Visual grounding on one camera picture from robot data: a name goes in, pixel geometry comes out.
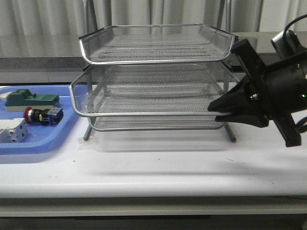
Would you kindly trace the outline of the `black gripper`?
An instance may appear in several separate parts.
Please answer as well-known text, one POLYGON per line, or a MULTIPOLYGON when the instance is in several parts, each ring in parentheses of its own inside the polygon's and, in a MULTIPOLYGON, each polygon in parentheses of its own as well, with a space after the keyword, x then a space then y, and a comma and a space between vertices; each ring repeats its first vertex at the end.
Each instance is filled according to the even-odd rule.
MULTIPOLYGON (((277 126, 287 147, 300 146, 300 130, 292 113, 307 108, 307 50, 265 65, 247 39, 231 48, 247 76, 231 90, 212 101, 208 111, 232 114, 258 114, 259 103, 277 126)), ((269 119, 257 115, 217 116, 216 122, 267 127, 269 119)))

